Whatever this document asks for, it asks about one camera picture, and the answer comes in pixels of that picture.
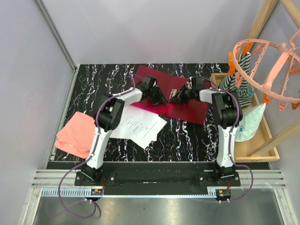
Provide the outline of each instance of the orange clothespin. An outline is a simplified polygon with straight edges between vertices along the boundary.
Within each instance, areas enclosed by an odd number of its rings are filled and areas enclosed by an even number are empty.
[[[246,47],[244,48],[244,51],[243,51],[243,56],[245,56],[246,53],[249,52],[251,46],[252,46],[251,43],[248,43],[248,44],[246,45]]]
[[[242,77],[242,76],[240,76],[240,73],[239,72],[237,72],[236,74],[235,74],[235,86],[237,87],[237,88],[239,88],[240,87],[240,85],[242,84],[242,81],[244,80],[244,78]]]
[[[279,104],[279,111],[281,112],[283,112],[283,110],[289,105],[288,102],[284,105],[281,100],[278,101],[278,104]]]
[[[295,74],[297,72],[300,72],[300,69],[295,69],[295,67],[298,65],[300,65],[299,62],[297,62],[296,65],[291,68],[290,74]]]
[[[240,52],[241,47],[242,47],[242,45],[240,45],[239,47],[236,48],[236,50],[234,50],[235,57],[238,56],[238,52]]]
[[[293,110],[297,109],[299,106],[300,106],[300,102],[298,102],[298,103],[293,103],[292,102],[292,109]]]
[[[259,46],[257,46],[253,52],[253,55],[257,55],[263,48],[264,48],[264,44],[260,44]]]
[[[263,102],[266,105],[268,105],[271,102],[272,99],[273,99],[273,97],[267,98],[267,94],[266,93],[263,94]]]
[[[228,65],[229,65],[229,75],[232,76],[235,71],[235,65],[233,63],[233,53],[229,52],[228,54]]]

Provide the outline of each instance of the wooden stick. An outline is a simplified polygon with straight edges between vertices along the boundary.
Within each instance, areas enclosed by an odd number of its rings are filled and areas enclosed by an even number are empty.
[[[274,137],[269,139],[267,142],[262,144],[259,148],[255,149],[247,156],[259,156],[262,155],[272,148],[276,147],[277,145],[281,144],[285,140],[289,139],[296,133],[300,132],[300,119],[297,119],[294,123],[290,124]]]
[[[280,2],[287,10],[287,13],[290,15],[298,29],[300,29],[300,11],[293,0],[280,0]]]
[[[270,17],[271,13],[273,12],[278,0],[265,0],[264,4],[255,19],[252,27],[246,37],[246,39],[256,39],[258,35],[263,30],[264,25],[266,24],[268,18]]]

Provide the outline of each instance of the sheet of paper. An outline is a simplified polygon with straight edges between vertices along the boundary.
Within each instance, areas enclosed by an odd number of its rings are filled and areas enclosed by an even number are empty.
[[[157,140],[157,134],[167,122],[153,112],[134,106],[126,106],[117,129],[111,138],[131,139],[146,148],[150,142]]]

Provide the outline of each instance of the cable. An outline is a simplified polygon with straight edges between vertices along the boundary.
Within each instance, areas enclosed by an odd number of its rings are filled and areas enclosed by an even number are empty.
[[[71,207],[74,206],[74,205],[77,205],[78,203],[85,202],[85,201],[86,201],[86,199],[78,200],[78,201],[72,203],[71,205],[69,205],[69,208],[71,208]],[[96,204],[96,207],[98,208],[99,212],[101,213],[101,209],[100,209],[99,205],[98,205],[96,202],[95,202],[95,204]],[[59,213],[56,214],[56,215],[51,215],[51,214],[49,213],[49,209],[48,209],[47,204],[45,205],[45,209],[46,209],[46,214],[47,214],[47,216],[52,217],[52,218],[56,218],[56,217],[60,216],[61,214],[63,214],[64,212],[66,212],[66,210],[63,210],[63,211],[59,212]]]
[[[131,73],[131,75],[136,76],[136,77],[138,77],[138,78],[141,78],[142,80],[144,79],[144,78],[142,78],[141,76],[139,76],[139,75],[137,75],[137,74]]]
[[[80,164],[74,166],[74,167],[73,167],[72,169],[70,169],[68,172],[66,172],[66,174],[61,178],[60,183],[59,183],[59,185],[58,185],[58,197],[59,197],[59,199],[60,199],[60,203],[61,203],[62,207],[64,208],[64,210],[65,210],[67,213],[69,213],[69,214],[71,214],[72,216],[74,216],[74,217],[82,218],[82,219],[88,219],[88,218],[92,217],[92,216],[95,214],[97,208],[98,208],[99,211],[100,211],[100,208],[99,208],[99,206],[97,205],[97,203],[95,203],[94,201],[90,200],[90,202],[92,202],[92,203],[94,204],[94,211],[93,211],[89,216],[83,217],[83,216],[79,216],[79,215],[77,215],[77,214],[71,212],[71,211],[65,206],[65,204],[64,204],[64,202],[63,202],[63,200],[62,200],[61,194],[60,194],[60,188],[61,188],[62,182],[63,182],[63,180],[66,178],[66,176],[68,176],[69,173],[71,173],[74,169],[77,169],[78,167],[80,167],[80,166],[86,164],[87,162],[89,162],[89,161],[92,159],[92,157],[95,155],[96,147],[97,147],[97,144],[98,144],[98,141],[99,141],[99,136],[100,136],[100,134],[101,134],[101,128],[100,128],[100,125],[99,125],[99,122],[98,122],[99,114],[100,114],[100,112],[102,111],[102,109],[104,108],[104,106],[105,106],[105,104],[106,104],[107,102],[109,102],[109,101],[112,100],[113,98],[121,97],[121,96],[123,96],[123,95],[125,95],[125,94],[128,94],[128,93],[132,92],[132,91],[135,89],[135,79],[134,79],[134,75],[135,75],[135,74],[129,73],[129,75],[130,75],[130,77],[131,77],[131,81],[133,82],[133,87],[130,88],[129,90],[127,90],[127,91],[124,91],[124,92],[122,92],[122,93],[115,94],[115,95],[109,97],[106,101],[104,101],[104,103],[102,103],[102,105],[99,107],[99,109],[98,109],[98,111],[97,111],[95,120],[96,120],[96,126],[97,126],[97,128],[98,128],[98,135],[97,135],[97,138],[96,138],[96,141],[95,141],[95,145],[94,145],[94,149],[93,149],[93,151],[92,151],[92,153],[91,153],[91,156],[90,156],[88,159],[86,159],[85,161],[81,162]],[[79,202],[82,202],[82,201],[85,201],[85,199],[84,199],[84,200],[81,200],[81,201],[77,201],[76,203],[73,203],[71,206],[73,206],[73,205],[75,205],[75,204],[77,204],[77,203],[79,203]]]
[[[231,127],[230,132],[229,132],[228,156],[229,156],[231,162],[232,162],[236,167],[244,167],[244,168],[248,169],[249,172],[250,172],[250,174],[251,174],[251,184],[250,184],[250,187],[249,187],[248,191],[247,191],[242,197],[230,201],[230,202],[237,202],[237,201],[242,200],[243,198],[245,198],[245,197],[250,193],[250,191],[251,191],[251,189],[252,189],[252,186],[253,186],[253,172],[252,172],[252,170],[250,169],[250,167],[247,166],[247,165],[238,165],[238,164],[236,164],[235,161],[233,160],[232,156],[231,156],[232,132],[233,132],[233,128],[238,124],[238,122],[239,122],[239,117],[240,117],[240,108],[239,108],[239,104],[238,104],[237,99],[235,98],[235,96],[234,96],[232,93],[230,93],[230,92],[227,91],[227,90],[221,90],[221,89],[218,89],[217,84],[214,83],[213,81],[211,81],[209,78],[206,78],[206,77],[202,77],[202,78],[203,78],[204,80],[206,80],[206,81],[209,81],[211,84],[213,84],[213,85],[215,86],[215,89],[212,89],[212,90],[215,90],[215,91],[218,91],[218,92],[225,92],[226,94],[230,95],[231,98],[234,100],[236,106],[237,106],[237,107],[236,107],[236,109],[237,109],[237,118],[236,118],[236,120],[235,120],[233,126]]]

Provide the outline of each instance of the red folder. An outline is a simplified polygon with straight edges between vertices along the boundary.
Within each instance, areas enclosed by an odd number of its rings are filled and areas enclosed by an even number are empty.
[[[144,78],[146,75],[150,75],[157,79],[157,85],[161,88],[162,93],[165,98],[169,100],[176,92],[178,92],[181,87],[187,84],[188,79],[184,77],[175,77],[169,74],[140,66],[136,72],[137,75]],[[141,78],[135,77],[135,83],[141,81]],[[209,82],[204,82],[205,88],[210,87]],[[179,103],[169,103],[163,106],[152,105],[150,99],[145,99],[141,102],[136,102],[132,104],[135,107],[139,107],[161,116],[170,117],[173,119],[186,120],[188,122],[204,124],[206,116],[207,103],[198,102],[196,100],[189,100],[185,104]]]

